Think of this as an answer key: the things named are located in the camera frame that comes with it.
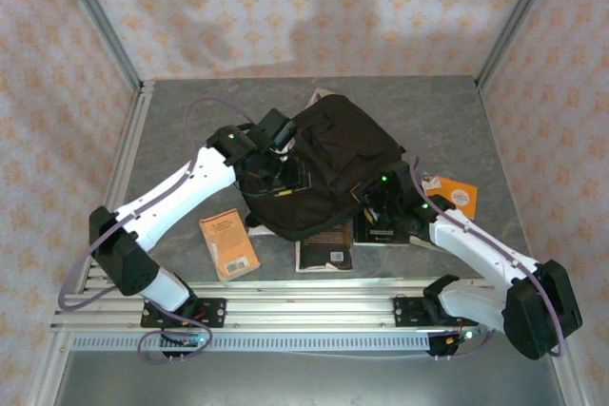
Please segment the black book with antler cover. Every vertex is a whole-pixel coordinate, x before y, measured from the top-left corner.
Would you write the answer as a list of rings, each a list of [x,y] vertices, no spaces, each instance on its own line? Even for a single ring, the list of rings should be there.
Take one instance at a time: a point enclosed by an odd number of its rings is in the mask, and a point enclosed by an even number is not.
[[[371,223],[363,214],[353,220],[353,244],[359,246],[406,246],[408,237],[396,235],[392,230]]]

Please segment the small left circuit board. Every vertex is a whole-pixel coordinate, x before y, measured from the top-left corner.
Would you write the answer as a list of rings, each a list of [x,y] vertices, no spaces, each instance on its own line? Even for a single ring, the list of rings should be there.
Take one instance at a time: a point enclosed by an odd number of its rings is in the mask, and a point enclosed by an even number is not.
[[[199,348],[205,346],[208,343],[208,338],[198,334],[182,334],[182,335],[169,335],[162,334],[161,340],[164,342],[165,347],[185,347],[185,348]]]

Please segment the orange book with colourful cover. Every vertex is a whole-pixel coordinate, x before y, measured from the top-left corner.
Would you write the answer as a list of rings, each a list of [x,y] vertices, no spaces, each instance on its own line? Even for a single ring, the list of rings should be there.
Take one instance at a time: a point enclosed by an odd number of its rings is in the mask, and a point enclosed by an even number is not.
[[[432,176],[420,180],[410,169],[414,202],[408,207],[409,240],[450,253],[463,250],[477,209],[477,187]]]

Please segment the black paperback book white text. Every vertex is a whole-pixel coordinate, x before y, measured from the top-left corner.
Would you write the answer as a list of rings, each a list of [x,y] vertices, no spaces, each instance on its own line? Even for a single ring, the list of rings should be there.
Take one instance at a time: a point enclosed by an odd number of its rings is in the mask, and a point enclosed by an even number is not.
[[[353,268],[348,223],[335,225],[296,243],[297,273],[347,272]]]

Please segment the aluminium right corner post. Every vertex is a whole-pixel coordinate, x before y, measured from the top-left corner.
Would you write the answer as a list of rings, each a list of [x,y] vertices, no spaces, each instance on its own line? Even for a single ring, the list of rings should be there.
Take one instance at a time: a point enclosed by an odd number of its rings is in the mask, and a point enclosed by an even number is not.
[[[478,76],[475,78],[476,87],[482,93],[490,84],[494,73],[515,40],[521,26],[537,0],[517,0],[512,8],[497,40],[482,64]]]

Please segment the thin grey booklet red logo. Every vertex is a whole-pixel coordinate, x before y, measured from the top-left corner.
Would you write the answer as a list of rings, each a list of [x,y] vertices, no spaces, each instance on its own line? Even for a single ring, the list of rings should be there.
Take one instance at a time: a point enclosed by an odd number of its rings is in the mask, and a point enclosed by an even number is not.
[[[332,94],[332,91],[329,91],[327,89],[322,89],[317,87],[312,95],[310,96],[308,102],[306,103],[306,105],[304,106],[304,108],[309,108],[310,106],[314,105],[315,103],[317,103],[320,99],[322,99],[324,96]]]

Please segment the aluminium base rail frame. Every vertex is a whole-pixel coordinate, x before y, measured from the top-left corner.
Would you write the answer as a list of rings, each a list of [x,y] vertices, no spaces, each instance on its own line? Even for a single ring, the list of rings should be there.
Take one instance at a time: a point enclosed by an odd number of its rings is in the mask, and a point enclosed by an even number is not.
[[[388,332],[395,327],[392,299],[420,297],[431,279],[343,279],[201,282],[201,298],[226,299],[225,332]],[[56,310],[54,331],[140,331],[143,300],[111,292],[85,308]]]

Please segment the aluminium left frame leg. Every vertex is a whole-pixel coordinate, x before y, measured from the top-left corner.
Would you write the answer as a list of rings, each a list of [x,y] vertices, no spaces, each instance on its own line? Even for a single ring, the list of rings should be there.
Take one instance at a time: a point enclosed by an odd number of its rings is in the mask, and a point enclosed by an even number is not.
[[[36,369],[25,406],[53,406],[65,372],[73,334],[52,333]]]

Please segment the grey metal lower shelf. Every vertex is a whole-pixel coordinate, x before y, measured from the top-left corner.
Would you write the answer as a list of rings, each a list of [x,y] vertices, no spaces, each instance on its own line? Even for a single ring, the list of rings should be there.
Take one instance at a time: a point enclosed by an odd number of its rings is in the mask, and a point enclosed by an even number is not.
[[[502,340],[449,362],[210,352],[152,366],[131,353],[73,353],[54,406],[565,406],[552,363]]]

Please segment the aluminium right frame leg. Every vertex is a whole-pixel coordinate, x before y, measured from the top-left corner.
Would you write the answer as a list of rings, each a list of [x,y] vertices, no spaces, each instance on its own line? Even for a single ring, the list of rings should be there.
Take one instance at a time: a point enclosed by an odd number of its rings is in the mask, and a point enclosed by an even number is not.
[[[586,382],[580,373],[582,365],[577,349],[565,341],[563,355],[560,358],[551,357],[551,361],[564,405],[589,406]]]

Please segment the small orange paperback book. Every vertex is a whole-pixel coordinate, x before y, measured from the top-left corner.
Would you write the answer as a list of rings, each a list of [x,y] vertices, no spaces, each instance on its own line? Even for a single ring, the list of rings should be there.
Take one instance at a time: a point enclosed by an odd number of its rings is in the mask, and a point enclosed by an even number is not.
[[[261,263],[236,208],[199,220],[219,281],[237,279]]]

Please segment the black backpack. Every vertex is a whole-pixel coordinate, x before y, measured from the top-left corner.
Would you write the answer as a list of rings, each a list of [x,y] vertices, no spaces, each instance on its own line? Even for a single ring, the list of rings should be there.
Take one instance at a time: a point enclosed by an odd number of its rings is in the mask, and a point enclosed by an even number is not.
[[[342,94],[330,93],[295,116],[293,157],[310,176],[310,187],[276,197],[258,197],[254,179],[240,187],[249,209],[246,227],[265,227],[301,241],[347,222],[362,209],[362,191],[405,149],[374,119]]]

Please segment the aluminium frame leg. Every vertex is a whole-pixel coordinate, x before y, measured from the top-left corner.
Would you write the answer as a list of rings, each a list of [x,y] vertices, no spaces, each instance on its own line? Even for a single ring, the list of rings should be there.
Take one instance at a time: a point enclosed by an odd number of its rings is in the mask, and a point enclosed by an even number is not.
[[[65,372],[73,334],[52,333],[36,369],[25,406],[53,406]]]
[[[580,373],[582,365],[577,349],[565,341],[563,355],[560,358],[551,357],[551,361],[564,405],[589,406],[586,382]]]

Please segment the aluminium side rail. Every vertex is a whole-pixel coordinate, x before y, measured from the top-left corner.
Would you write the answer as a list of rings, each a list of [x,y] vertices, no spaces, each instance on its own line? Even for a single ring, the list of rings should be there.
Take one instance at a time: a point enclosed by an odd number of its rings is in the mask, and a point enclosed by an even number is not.
[[[133,94],[114,155],[108,189],[103,201],[108,209],[121,206],[125,200],[155,83],[155,80],[145,80],[142,87]]]

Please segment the aluminium left corner post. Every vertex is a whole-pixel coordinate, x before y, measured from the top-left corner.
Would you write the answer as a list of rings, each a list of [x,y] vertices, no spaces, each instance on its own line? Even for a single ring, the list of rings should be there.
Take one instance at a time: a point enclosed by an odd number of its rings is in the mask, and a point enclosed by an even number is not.
[[[100,0],[80,0],[94,26],[101,34],[118,68],[134,92],[140,92],[144,83],[133,65],[120,37],[111,24]]]

